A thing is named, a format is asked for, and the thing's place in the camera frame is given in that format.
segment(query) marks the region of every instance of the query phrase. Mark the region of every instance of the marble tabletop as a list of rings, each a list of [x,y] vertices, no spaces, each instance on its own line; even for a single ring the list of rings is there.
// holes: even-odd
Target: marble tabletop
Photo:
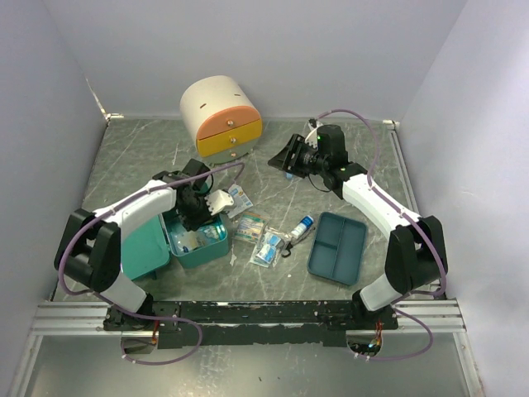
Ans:
[[[356,120],[336,120],[346,135],[349,158],[368,168],[374,142],[368,130]],[[249,263],[253,246],[230,239],[230,252],[195,269],[184,269],[175,258],[157,270],[157,280],[149,276],[135,282],[156,300],[279,300],[349,299],[353,292],[371,283],[384,271],[387,242],[382,233],[357,208],[334,194],[316,191],[308,179],[287,179],[284,173],[267,165],[294,133],[308,132],[302,120],[265,120],[263,135],[255,149],[241,158],[245,170],[239,184],[254,203],[255,211],[269,217],[269,225],[290,232],[305,215],[318,218],[324,211],[337,213],[368,225],[360,279],[356,285],[341,285],[307,271],[313,233],[295,246],[289,258],[280,258],[274,268]],[[374,179],[400,203],[409,206],[403,170],[397,158],[395,140],[381,122],[373,122],[379,135],[381,155]],[[189,159],[199,156],[179,120],[113,119],[102,139],[101,148],[88,182],[83,207],[94,210],[141,188],[161,170],[181,170]],[[215,189],[227,188],[235,169],[222,171],[215,178]],[[319,177],[313,179],[323,188]],[[231,234],[235,223],[229,225]],[[69,285],[80,288],[72,280]],[[55,301],[94,299],[69,297],[58,289]]]

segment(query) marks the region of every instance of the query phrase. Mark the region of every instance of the yellow drawer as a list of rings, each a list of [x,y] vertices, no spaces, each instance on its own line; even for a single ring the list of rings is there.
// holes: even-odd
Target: yellow drawer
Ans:
[[[202,157],[214,155],[219,151],[225,151],[242,143],[257,139],[261,136],[262,131],[262,120],[255,120],[244,126],[233,128],[230,131],[197,140],[197,151]]]

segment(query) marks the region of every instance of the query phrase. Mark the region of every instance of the teal box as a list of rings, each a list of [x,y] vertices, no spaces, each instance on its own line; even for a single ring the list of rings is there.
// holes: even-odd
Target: teal box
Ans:
[[[169,263],[170,256],[175,256],[185,269],[192,269],[230,251],[227,231],[221,217],[216,217],[212,225],[217,226],[221,240],[197,248],[188,253],[179,253],[177,235],[185,232],[178,221],[165,222],[154,217],[142,227],[136,229],[122,244],[123,273],[131,280],[149,274]]]

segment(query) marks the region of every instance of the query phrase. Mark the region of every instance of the wall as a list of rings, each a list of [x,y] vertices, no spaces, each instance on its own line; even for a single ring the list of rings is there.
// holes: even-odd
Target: wall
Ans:
[[[528,395],[529,3],[471,0],[402,122],[488,396]]]
[[[0,2],[0,395],[36,305],[55,281],[55,250],[83,197],[104,119],[39,0]]]
[[[174,117],[183,91],[235,78],[266,117],[404,115],[465,0],[45,0],[102,105]]]

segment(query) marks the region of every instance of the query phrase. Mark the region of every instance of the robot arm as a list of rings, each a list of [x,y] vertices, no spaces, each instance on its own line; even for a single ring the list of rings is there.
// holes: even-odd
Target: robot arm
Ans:
[[[168,186],[160,189],[167,183],[207,171],[209,169],[205,164],[190,160],[182,172],[164,171],[155,175],[138,190],[149,191],[147,195],[114,212],[104,221],[97,222],[78,240],[67,258],[64,273],[124,309],[134,313],[150,314],[152,297],[135,285],[122,271],[122,242],[138,227],[160,214],[163,214],[166,220],[177,218],[186,230],[197,230],[222,210],[232,206],[233,198],[226,192],[216,190],[210,194],[203,193],[207,177],[175,188]],[[98,215],[112,210],[133,194],[91,213],[83,209],[73,212],[66,224],[55,257],[55,268],[59,268],[66,246],[81,227]]]
[[[405,208],[374,182],[370,187],[367,170],[348,160],[342,130],[334,125],[316,127],[307,138],[293,135],[268,164],[301,178],[320,175],[330,191],[357,207],[388,239],[384,274],[353,295],[353,306],[359,315],[376,312],[410,291],[439,279],[439,267],[432,253],[401,214],[406,213],[426,233],[447,271],[441,223],[435,217],[423,218]],[[384,202],[373,188],[394,204],[395,209],[400,208],[400,212]]]

